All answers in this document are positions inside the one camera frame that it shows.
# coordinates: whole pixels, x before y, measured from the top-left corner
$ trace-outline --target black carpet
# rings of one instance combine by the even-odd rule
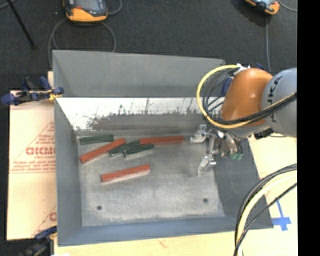
[[[32,49],[12,9],[2,7],[6,3],[0,0],[0,96],[21,89],[26,76],[38,86],[39,77],[50,70],[50,34],[65,17],[62,0],[14,1],[37,45]],[[283,3],[296,9],[298,0]],[[118,4],[117,0],[107,1],[110,11]],[[275,16],[266,16],[244,0],[123,0],[122,10],[106,23],[116,35],[115,51],[119,53],[219,58],[226,64],[261,64],[273,75],[297,67],[298,13],[284,6]],[[114,43],[102,25],[78,27],[69,22],[57,29],[55,38],[60,49],[111,51]],[[16,256],[32,244],[5,241],[8,128],[8,109],[1,107],[0,256]]]

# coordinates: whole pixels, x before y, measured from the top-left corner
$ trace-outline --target black stand leg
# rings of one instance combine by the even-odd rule
[[[25,27],[23,21],[21,20],[21,18],[20,18],[20,16],[19,16],[19,14],[18,14],[18,12],[17,12],[14,4],[11,2],[11,0],[7,0],[7,2],[8,2],[8,4],[10,5],[10,7],[11,7],[11,9],[12,9],[12,11],[13,11],[16,19],[18,20],[21,28],[23,29],[26,37],[28,38],[28,40],[29,40],[29,42],[30,42],[30,44],[31,44],[31,48],[32,48],[32,49],[37,49],[36,44],[34,43],[34,41],[32,40],[31,36],[29,35],[29,33],[28,33],[28,31],[27,31],[27,28]]]

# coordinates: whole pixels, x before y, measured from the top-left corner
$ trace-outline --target orange device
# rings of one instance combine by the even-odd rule
[[[245,0],[250,5],[262,8],[266,14],[275,15],[279,11],[280,4],[276,0]]]
[[[65,15],[74,23],[98,23],[108,16],[105,0],[63,0]]]

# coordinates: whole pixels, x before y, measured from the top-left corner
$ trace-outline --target blue tape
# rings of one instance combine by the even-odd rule
[[[291,224],[291,220],[290,220],[289,217],[285,217],[284,216],[284,213],[282,212],[282,209],[281,209],[280,202],[276,201],[276,204],[278,205],[278,209],[279,209],[279,212],[280,212],[280,217],[272,218],[271,219],[272,223],[273,223],[274,226],[279,225],[281,227],[282,231],[287,231],[288,230],[287,225]]]

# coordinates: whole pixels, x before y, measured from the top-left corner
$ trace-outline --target red stick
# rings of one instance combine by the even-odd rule
[[[82,156],[80,156],[80,161],[84,164],[92,159],[95,159],[101,156],[102,154],[107,153],[109,150],[125,143],[126,143],[126,140],[124,138],[117,139],[111,143],[108,143],[107,145],[101,146],[95,150],[92,150],[88,153],[83,154]]]
[[[119,182],[127,179],[136,178],[139,176],[147,175],[150,172],[150,165],[140,165],[132,168],[117,170],[114,172],[109,172],[100,175],[100,180],[102,183],[113,183]]]
[[[148,137],[139,139],[140,144],[155,144],[155,145],[165,145],[165,144],[179,144],[185,141],[183,136],[167,136],[167,137]]]

